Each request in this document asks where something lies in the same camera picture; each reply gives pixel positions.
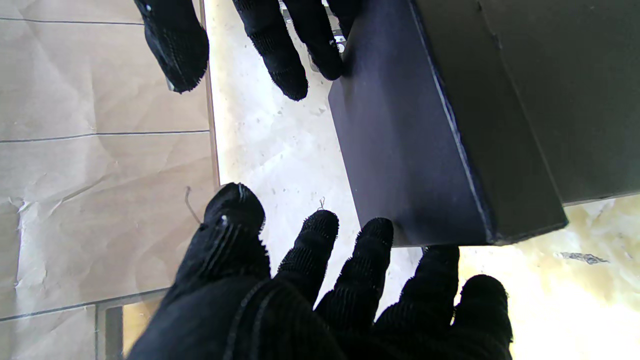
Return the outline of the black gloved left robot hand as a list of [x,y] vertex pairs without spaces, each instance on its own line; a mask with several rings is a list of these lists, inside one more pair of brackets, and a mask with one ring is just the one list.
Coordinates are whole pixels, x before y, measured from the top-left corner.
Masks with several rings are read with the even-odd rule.
[[318,209],[276,275],[259,239],[265,210],[230,182],[206,206],[172,286],[130,360],[510,360],[508,294],[493,276],[458,288],[460,250],[430,246],[396,303],[377,316],[394,239],[373,218],[318,299],[339,219]]

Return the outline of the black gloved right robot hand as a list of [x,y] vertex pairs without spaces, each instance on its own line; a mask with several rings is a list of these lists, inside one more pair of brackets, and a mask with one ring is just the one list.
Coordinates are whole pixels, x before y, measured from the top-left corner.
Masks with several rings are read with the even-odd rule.
[[[362,9],[361,0],[286,0],[295,32],[322,76],[334,81],[343,75],[343,60],[327,16],[336,16],[343,36],[349,37]],[[190,0],[137,0],[147,46],[174,92],[195,89],[210,59],[210,41]],[[307,96],[308,81],[290,37],[278,0],[235,0],[244,30],[261,56],[274,84],[293,101]]]

